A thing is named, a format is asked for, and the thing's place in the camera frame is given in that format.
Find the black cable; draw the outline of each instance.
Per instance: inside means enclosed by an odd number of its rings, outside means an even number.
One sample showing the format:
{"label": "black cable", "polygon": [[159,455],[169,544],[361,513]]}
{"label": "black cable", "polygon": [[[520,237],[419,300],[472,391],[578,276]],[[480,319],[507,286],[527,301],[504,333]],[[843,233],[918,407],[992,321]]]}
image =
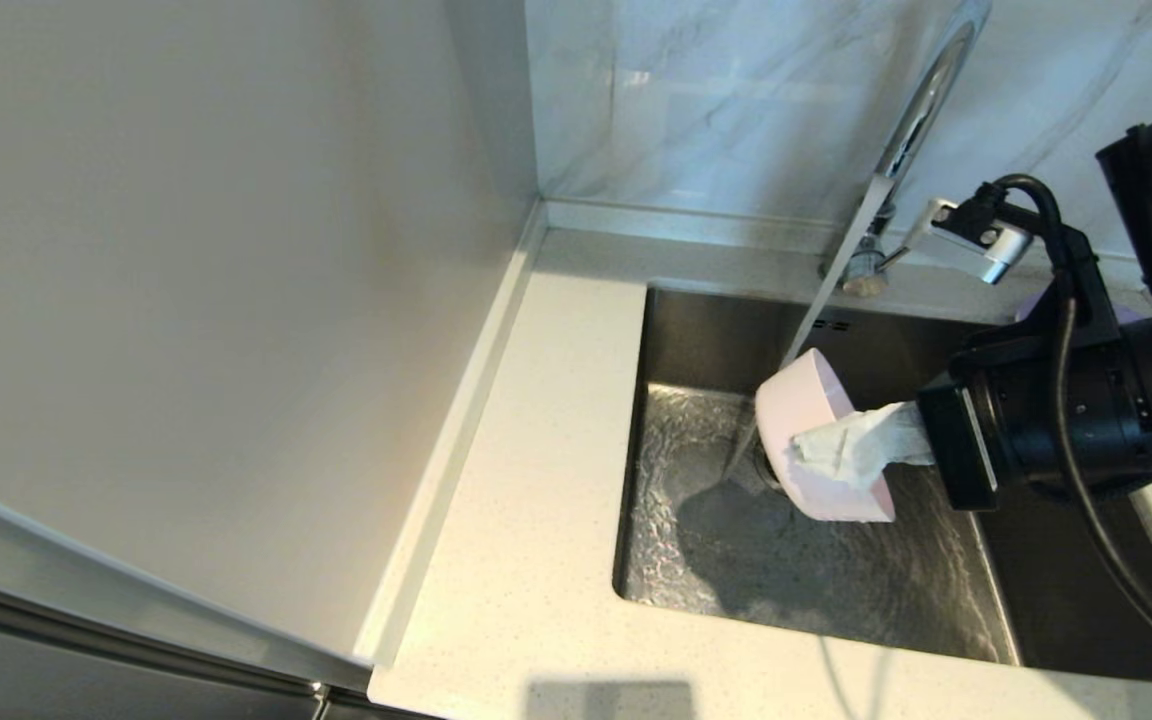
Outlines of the black cable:
{"label": "black cable", "polygon": [[1039,179],[1011,174],[995,181],[998,187],[1014,188],[1029,196],[1038,209],[1043,220],[1043,243],[1047,247],[1047,256],[1052,260],[1053,282],[1060,297],[1060,313],[1056,321],[1056,335],[1052,346],[1052,439],[1056,444],[1056,457],[1061,475],[1064,477],[1066,491],[1078,507],[1087,533],[1092,537],[1097,555],[1119,585],[1120,591],[1132,601],[1132,606],[1152,626],[1152,593],[1126,561],[1123,552],[1114,543],[1100,510],[1096,507],[1092,493],[1083,482],[1083,472],[1074,456],[1074,442],[1069,434],[1069,415],[1066,409],[1066,393],[1069,389],[1069,356],[1074,341],[1074,324],[1078,319],[1078,297],[1074,293],[1071,276],[1073,258],[1069,247],[1064,244],[1064,222],[1061,220],[1060,206],[1049,188]]}
{"label": "black cable", "polygon": [[1092,501],[1087,486],[1083,483],[1082,471],[1078,462],[1074,460],[1074,446],[1069,437],[1069,415],[1066,410],[1064,393],[1069,384],[1069,351],[1074,338],[1074,318],[1078,311],[1078,301],[1074,296],[1062,297],[1060,305],[1060,319],[1056,328],[1056,344],[1052,354],[1052,435],[1056,441],[1058,458],[1061,465],[1061,475],[1064,476],[1064,485],[1075,498],[1075,506],[1078,507],[1079,515],[1087,524],[1087,532],[1096,544],[1096,552],[1105,562],[1105,568],[1111,571],[1111,577],[1117,583],[1128,600],[1132,601],[1135,608],[1152,626],[1152,593],[1144,588],[1144,583],[1137,577],[1132,568],[1126,563],[1123,553],[1111,538],[1111,533],[1105,529],[1101,514],[1097,510]]}

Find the white wall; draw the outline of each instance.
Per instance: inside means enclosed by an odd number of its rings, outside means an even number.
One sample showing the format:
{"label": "white wall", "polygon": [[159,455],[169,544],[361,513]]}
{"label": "white wall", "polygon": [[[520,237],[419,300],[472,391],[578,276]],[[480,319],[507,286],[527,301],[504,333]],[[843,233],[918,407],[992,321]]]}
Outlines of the white wall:
{"label": "white wall", "polygon": [[521,0],[0,3],[0,502],[347,653],[526,92]]}
{"label": "white wall", "polygon": [[[956,5],[526,0],[541,192],[841,223]],[[1152,0],[993,5],[893,227],[1029,172],[1130,253],[1093,153],[1152,122]]]}

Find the paper towel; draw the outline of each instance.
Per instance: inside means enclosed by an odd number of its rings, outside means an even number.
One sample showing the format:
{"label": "paper towel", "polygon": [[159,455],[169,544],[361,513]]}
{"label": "paper towel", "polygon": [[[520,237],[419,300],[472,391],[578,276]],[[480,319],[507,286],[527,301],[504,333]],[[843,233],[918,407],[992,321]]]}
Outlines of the paper towel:
{"label": "paper towel", "polygon": [[847,415],[790,438],[799,465],[855,488],[873,487],[890,462],[933,465],[923,416],[914,402],[893,402],[867,414]]}

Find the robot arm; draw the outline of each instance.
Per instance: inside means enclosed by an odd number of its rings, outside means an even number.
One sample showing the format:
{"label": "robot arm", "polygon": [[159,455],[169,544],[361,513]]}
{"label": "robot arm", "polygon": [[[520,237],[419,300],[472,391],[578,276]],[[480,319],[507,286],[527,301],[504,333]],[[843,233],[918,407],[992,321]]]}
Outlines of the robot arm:
{"label": "robot arm", "polygon": [[[1130,129],[1097,158],[1152,293],[1152,124]],[[1006,202],[1011,188],[1034,197],[1039,213]],[[1058,228],[1048,227],[1052,217]],[[990,283],[1033,236],[1043,237],[1059,278],[1028,318],[969,338],[946,372],[919,392],[952,506],[995,509],[998,492],[1016,484],[1066,497],[1048,414],[1052,339],[1064,291],[1078,306],[1068,370],[1069,437],[1087,488],[1093,497],[1114,497],[1151,483],[1152,319],[1117,323],[1087,236],[1059,222],[1043,183],[1009,176],[982,184],[961,205],[933,200],[911,236],[920,249]]]}

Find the stainless steel sink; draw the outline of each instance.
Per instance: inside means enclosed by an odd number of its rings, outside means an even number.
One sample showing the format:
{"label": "stainless steel sink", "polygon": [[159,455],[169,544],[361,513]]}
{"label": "stainless steel sink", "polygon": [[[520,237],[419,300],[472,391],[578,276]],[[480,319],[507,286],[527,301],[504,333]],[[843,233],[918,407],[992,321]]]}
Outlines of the stainless steel sink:
{"label": "stainless steel sink", "polygon": [[[797,511],[759,450],[722,478],[750,397],[804,306],[653,290],[641,348],[614,584],[627,600],[970,659],[1152,679],[1152,632],[1078,516],[1024,488],[954,511],[937,470],[893,465],[890,524]],[[980,325],[827,310],[809,347],[856,407],[910,400]],[[1152,583],[1130,500],[1106,503]]]}

